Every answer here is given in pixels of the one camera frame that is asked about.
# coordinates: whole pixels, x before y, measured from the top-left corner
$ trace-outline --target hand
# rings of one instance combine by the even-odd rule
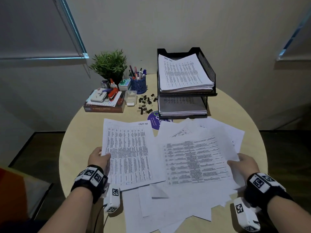
[[[231,168],[236,168],[244,177],[244,180],[247,181],[248,177],[255,172],[260,172],[258,165],[254,158],[246,155],[238,153],[240,161],[232,161],[228,160],[227,164]]]
[[[97,165],[101,167],[103,170],[105,170],[107,162],[109,161],[111,157],[111,154],[106,154],[104,156],[101,156],[101,147],[97,147],[89,156],[89,161],[87,162],[87,165]]]

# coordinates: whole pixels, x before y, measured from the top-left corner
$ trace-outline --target left hand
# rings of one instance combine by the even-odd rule
[[[111,154],[101,156],[101,148],[102,147],[97,147],[95,150],[93,150],[93,152],[89,156],[89,161],[87,162],[87,165],[97,165],[104,170],[106,168],[107,162],[111,157]]]

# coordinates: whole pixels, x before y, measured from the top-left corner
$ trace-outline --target cable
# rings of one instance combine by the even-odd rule
[[[97,214],[97,217],[96,217],[96,221],[95,221],[95,226],[94,226],[94,231],[93,231],[93,233],[95,233],[95,229],[96,229],[96,225],[97,225],[97,220],[98,220],[99,214],[100,214],[101,210],[102,210],[104,207],[106,207],[106,206],[107,206],[107,204],[104,204],[103,206],[101,206],[101,208],[100,208],[99,211],[98,211],[98,214]]]

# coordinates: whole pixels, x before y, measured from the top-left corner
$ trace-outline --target window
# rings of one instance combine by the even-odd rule
[[[0,59],[88,58],[66,0],[1,0]]]
[[[311,60],[311,10],[287,42],[278,61]]]

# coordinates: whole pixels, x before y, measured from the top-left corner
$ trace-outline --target plastic container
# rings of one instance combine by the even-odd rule
[[[135,106],[137,104],[137,91],[126,91],[124,100],[127,106]]]
[[[132,90],[137,91],[137,94],[143,94],[147,91],[146,77],[147,75],[141,80],[131,78]]]

